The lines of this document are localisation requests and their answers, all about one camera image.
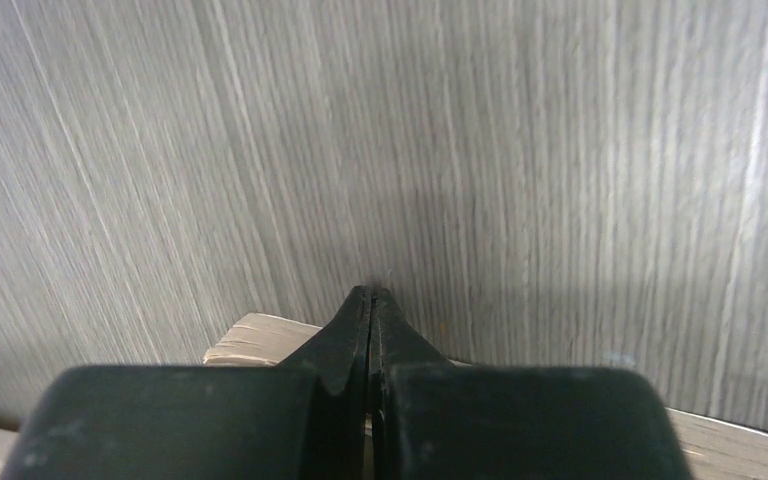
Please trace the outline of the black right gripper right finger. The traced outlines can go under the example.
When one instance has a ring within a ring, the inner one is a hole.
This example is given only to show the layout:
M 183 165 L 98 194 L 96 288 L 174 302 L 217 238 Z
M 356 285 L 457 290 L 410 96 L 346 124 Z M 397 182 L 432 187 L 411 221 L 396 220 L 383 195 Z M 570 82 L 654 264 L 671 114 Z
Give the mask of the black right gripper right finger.
M 370 294 L 379 479 L 688 479 L 659 395 L 602 367 L 458 366 Z

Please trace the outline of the lime green cartoon book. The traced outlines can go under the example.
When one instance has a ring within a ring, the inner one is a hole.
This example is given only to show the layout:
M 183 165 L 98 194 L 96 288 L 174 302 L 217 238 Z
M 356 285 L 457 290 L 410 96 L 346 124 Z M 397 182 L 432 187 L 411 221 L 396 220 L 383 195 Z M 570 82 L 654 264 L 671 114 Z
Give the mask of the lime green cartoon book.
M 272 366 L 319 331 L 317 326 L 249 313 L 209 348 L 209 366 Z M 696 479 L 768 479 L 768 434 L 671 409 L 671 422 Z M 0 472 L 17 433 L 0 429 Z

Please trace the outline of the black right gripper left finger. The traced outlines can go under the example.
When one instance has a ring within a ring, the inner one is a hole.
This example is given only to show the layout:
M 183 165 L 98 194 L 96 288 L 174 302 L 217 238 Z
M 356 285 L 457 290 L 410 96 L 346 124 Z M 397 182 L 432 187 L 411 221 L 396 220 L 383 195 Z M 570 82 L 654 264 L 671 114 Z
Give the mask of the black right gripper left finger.
M 21 428 L 5 479 L 358 479 L 372 291 L 272 367 L 90 365 Z

